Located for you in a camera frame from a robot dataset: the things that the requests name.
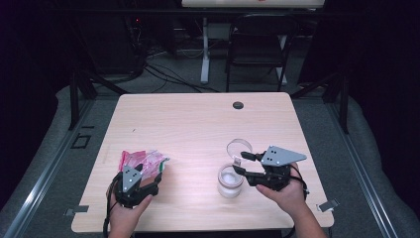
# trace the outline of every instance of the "chair leg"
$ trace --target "chair leg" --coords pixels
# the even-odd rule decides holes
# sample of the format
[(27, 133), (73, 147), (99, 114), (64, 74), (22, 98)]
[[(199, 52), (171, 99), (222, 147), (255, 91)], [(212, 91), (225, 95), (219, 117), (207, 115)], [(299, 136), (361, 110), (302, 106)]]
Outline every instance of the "chair leg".
[(231, 79), (231, 66), (227, 63), (226, 64), (226, 92), (229, 92), (229, 83)]
[(286, 71), (286, 65), (284, 65), (281, 68), (281, 75), (280, 75), (280, 79), (278, 80), (277, 83), (277, 92), (279, 92), (281, 90), (281, 85), (283, 84), (283, 78), (284, 78), (284, 72)]

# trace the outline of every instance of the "black chair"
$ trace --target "black chair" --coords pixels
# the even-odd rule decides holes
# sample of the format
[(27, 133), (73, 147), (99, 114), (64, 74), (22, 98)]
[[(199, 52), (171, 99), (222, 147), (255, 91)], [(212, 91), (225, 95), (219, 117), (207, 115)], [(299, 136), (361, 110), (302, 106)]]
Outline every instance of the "black chair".
[[(225, 72), (229, 91), (231, 65), (246, 67), (282, 67), (277, 91), (281, 89), (288, 53), (299, 26), (287, 15), (248, 14), (238, 17), (231, 25)], [(281, 37), (286, 37), (284, 46)]]

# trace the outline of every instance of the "cable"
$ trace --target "cable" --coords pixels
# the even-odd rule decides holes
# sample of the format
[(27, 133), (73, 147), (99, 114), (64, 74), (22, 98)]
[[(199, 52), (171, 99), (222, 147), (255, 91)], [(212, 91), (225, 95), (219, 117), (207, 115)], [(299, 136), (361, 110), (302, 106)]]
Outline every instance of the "cable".
[[(294, 176), (289, 176), (291, 179), (295, 179), (298, 180), (302, 183), (303, 185), (303, 198), (306, 200), (306, 196), (309, 194), (308, 191), (308, 187), (306, 185), (306, 182), (303, 180), (302, 174), (300, 173), (300, 171), (293, 165), (290, 165), (295, 171), (297, 171), (297, 173), (299, 174), (299, 178), (298, 177), (294, 177)], [(284, 236), (283, 238), (290, 238), (296, 231), (296, 226), (293, 225), (293, 228), (291, 228), (291, 230), (289, 231), (289, 233)]]
[[(168, 67), (165, 67), (165, 66), (162, 66), (162, 65), (159, 65), (159, 64), (148, 64), (148, 67), (149, 67), (149, 68), (151, 68), (151, 69), (153, 69), (154, 71), (156, 71), (156, 72), (158, 72), (158, 73), (160, 73), (160, 74), (164, 75), (165, 77), (168, 77), (168, 78), (171, 78), (171, 79), (175, 80), (175, 81), (172, 81), (172, 80), (167, 80), (168, 82), (172, 82), (172, 83), (176, 83), (176, 84), (181, 84), (181, 85), (189, 86), (189, 87), (191, 87), (193, 90), (195, 90), (195, 91), (197, 91), (197, 92), (202, 92), (202, 91), (200, 91), (199, 89), (205, 89), (205, 90), (210, 90), (210, 91), (214, 91), (214, 92), (219, 92), (219, 91), (217, 91), (216, 89), (213, 89), (213, 88), (211, 88), (211, 87), (199, 86), (199, 85), (195, 85), (195, 84), (189, 83), (189, 82), (187, 82), (184, 78), (182, 78), (180, 75), (178, 75), (176, 72), (174, 72), (172, 69), (170, 69), (170, 68), (168, 68)], [(164, 68), (164, 69), (166, 69), (166, 70), (169, 70), (169, 71), (170, 71), (171, 73), (173, 73), (176, 77), (166, 74), (165, 72), (161, 71), (161, 70), (160, 70), (160, 69), (158, 69), (157, 67), (162, 67), (162, 68)], [(161, 77), (157, 76), (156, 74), (152, 73), (152, 72), (151, 72), (150, 70), (148, 70), (147, 68), (145, 68), (145, 70), (146, 70), (146, 71), (148, 71), (149, 73), (151, 73), (152, 75), (154, 75), (154, 76), (156, 76), (156, 77), (158, 77), (158, 78), (160, 78), (160, 79), (163, 79), (163, 78), (161, 78)]]
[(106, 200), (106, 217), (105, 217), (104, 225), (102, 229), (102, 233), (105, 238), (108, 237), (108, 225), (109, 225), (109, 221), (111, 217), (111, 210), (118, 203), (118, 201), (116, 201), (112, 206), (110, 206), (111, 195), (112, 195), (112, 192), (114, 192), (115, 183), (117, 183), (118, 179), (121, 176), (122, 176), (121, 172), (117, 173), (117, 175), (112, 179), (112, 182), (111, 184), (109, 184), (109, 187), (108, 187), (108, 194), (107, 194), (107, 200)]

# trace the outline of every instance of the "black hole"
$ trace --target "black hole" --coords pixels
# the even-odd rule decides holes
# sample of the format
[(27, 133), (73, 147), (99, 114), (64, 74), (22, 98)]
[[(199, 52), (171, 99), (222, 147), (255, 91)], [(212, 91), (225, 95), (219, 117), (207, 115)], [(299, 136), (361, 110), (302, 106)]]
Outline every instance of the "black hole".
[(242, 103), (242, 102), (240, 102), (240, 101), (236, 101), (236, 102), (234, 102), (233, 107), (234, 107), (235, 109), (240, 110), (240, 109), (244, 108), (244, 103)]

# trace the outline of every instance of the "human hand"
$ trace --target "human hand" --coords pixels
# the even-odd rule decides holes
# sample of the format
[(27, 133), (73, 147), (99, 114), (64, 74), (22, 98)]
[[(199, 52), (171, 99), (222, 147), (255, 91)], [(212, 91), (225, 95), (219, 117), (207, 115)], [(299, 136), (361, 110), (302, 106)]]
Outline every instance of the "human hand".
[(110, 213), (111, 231), (109, 233), (109, 237), (130, 237), (133, 234), (137, 223), (139, 222), (140, 216), (143, 214), (146, 208), (148, 208), (152, 198), (152, 195), (148, 195), (138, 206), (131, 209), (121, 206), (117, 202), (114, 192), (112, 192), (110, 205), (111, 207), (114, 204), (115, 205), (111, 209)]
[[(292, 165), (298, 169), (296, 163), (292, 163)], [(300, 178), (299, 173), (294, 168), (291, 168), (290, 175)], [(280, 191), (272, 190), (261, 184), (257, 185), (257, 190), (267, 198), (275, 201), (291, 217), (307, 211), (307, 205), (303, 196), (303, 185), (298, 180), (291, 179), (290, 184)]]

